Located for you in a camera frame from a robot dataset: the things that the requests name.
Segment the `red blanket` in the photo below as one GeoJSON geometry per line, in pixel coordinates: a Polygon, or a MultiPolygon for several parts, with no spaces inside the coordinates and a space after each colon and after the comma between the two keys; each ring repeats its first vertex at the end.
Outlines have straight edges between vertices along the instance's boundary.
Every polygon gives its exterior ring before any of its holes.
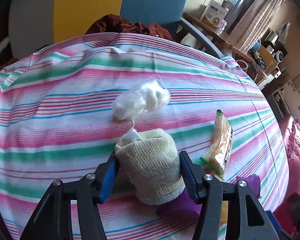
{"type": "Polygon", "coordinates": [[[292,235],[295,232],[295,226],[291,221],[290,212],[294,200],[300,199],[300,125],[292,116],[287,116],[279,123],[279,126],[288,158],[289,182],[285,200],[274,215],[282,229],[292,235]]]}

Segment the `rolled sock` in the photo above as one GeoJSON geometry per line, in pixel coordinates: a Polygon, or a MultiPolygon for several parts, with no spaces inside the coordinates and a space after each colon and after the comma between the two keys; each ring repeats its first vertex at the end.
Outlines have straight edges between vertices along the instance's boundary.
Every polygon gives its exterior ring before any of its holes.
{"type": "Polygon", "coordinates": [[[177,198],[185,184],[173,138],[162,129],[138,134],[142,140],[115,146],[115,155],[136,187],[137,198],[148,205],[160,205],[177,198]]]}

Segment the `white fluffy fiber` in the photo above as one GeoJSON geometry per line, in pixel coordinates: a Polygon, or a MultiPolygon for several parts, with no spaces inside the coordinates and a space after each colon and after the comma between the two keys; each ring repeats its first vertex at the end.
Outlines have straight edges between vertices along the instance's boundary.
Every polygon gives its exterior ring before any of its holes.
{"type": "Polygon", "coordinates": [[[132,120],[142,112],[155,111],[159,107],[166,106],[169,101],[169,91],[163,89],[157,81],[152,81],[118,95],[111,106],[118,120],[132,120]]]}

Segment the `cardboard box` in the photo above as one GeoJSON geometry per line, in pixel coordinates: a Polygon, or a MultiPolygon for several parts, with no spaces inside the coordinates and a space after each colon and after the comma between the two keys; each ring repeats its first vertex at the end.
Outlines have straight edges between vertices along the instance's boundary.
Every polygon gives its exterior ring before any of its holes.
{"type": "Polygon", "coordinates": [[[204,10],[200,20],[217,28],[229,9],[222,8],[219,3],[211,0],[204,10]]]}

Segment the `dark red cloth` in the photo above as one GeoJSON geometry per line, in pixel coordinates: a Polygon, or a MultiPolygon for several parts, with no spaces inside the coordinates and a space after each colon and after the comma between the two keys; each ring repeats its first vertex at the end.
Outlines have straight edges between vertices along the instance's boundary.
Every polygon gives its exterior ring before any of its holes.
{"type": "Polygon", "coordinates": [[[287,116],[279,123],[289,166],[289,182],[283,203],[274,212],[274,216],[283,230],[292,235],[295,226],[291,221],[291,200],[296,194],[300,197],[300,125],[292,116],[287,116]]]}
{"type": "Polygon", "coordinates": [[[132,22],[114,14],[108,14],[95,21],[86,34],[91,33],[139,33],[144,35],[156,36],[173,41],[170,33],[156,23],[151,23],[144,27],[141,22],[132,22]]]}

